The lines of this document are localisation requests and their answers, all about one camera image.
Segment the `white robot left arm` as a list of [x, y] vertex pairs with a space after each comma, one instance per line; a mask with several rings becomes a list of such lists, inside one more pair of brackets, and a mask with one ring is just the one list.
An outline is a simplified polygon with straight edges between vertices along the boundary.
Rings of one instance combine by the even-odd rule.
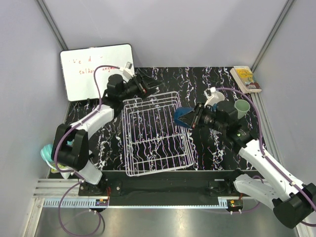
[[71, 125], [57, 127], [51, 157], [81, 180], [89, 183], [89, 189], [97, 196], [102, 195], [107, 184], [102, 172], [90, 161], [89, 139], [105, 124], [113, 121], [122, 111], [123, 102], [134, 97], [145, 99], [156, 93], [162, 81], [138, 71], [128, 81], [122, 75], [109, 76], [107, 88], [95, 107], [84, 118]]

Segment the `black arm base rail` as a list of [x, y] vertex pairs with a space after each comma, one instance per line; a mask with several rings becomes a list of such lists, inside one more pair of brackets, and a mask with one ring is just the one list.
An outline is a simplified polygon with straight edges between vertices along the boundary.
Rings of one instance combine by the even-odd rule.
[[105, 171], [100, 188], [79, 187], [79, 196], [110, 196], [112, 208], [224, 208], [225, 200], [239, 198], [228, 178], [229, 171], [169, 171], [127, 176]]

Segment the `dark blue ceramic mug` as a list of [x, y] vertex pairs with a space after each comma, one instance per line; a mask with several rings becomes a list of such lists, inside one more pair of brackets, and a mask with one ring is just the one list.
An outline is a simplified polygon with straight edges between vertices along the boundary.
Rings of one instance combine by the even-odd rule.
[[194, 108], [180, 107], [180, 108], [177, 108], [174, 113], [174, 122], [178, 126], [181, 126], [184, 128], [191, 128], [194, 116], [195, 116]]

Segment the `white wire dish rack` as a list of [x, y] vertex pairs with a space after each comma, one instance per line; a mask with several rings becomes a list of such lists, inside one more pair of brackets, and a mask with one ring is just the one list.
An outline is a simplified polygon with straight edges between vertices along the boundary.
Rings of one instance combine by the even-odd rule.
[[125, 172], [143, 176], [173, 171], [195, 163], [193, 140], [174, 122], [181, 107], [178, 92], [124, 101], [121, 113]]

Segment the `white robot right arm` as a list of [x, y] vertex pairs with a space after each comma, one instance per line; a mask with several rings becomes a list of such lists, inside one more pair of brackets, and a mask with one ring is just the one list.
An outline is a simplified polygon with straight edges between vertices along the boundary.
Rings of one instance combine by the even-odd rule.
[[194, 108], [180, 107], [176, 109], [174, 121], [188, 129], [207, 127], [220, 132], [232, 150], [251, 163], [268, 182], [253, 181], [244, 172], [236, 171], [224, 183], [228, 195], [242, 193], [258, 200], [290, 229], [316, 210], [315, 184], [305, 184], [296, 178], [263, 149], [261, 140], [240, 124], [233, 103], [220, 101], [215, 106], [199, 103]]

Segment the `pale green cup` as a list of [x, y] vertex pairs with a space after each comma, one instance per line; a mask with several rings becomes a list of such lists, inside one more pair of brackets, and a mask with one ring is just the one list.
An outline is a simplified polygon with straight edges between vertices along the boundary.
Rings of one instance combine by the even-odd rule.
[[234, 107], [237, 110], [237, 118], [241, 119], [242, 117], [244, 117], [247, 112], [250, 110], [250, 104], [246, 101], [246, 100], [236, 100]]

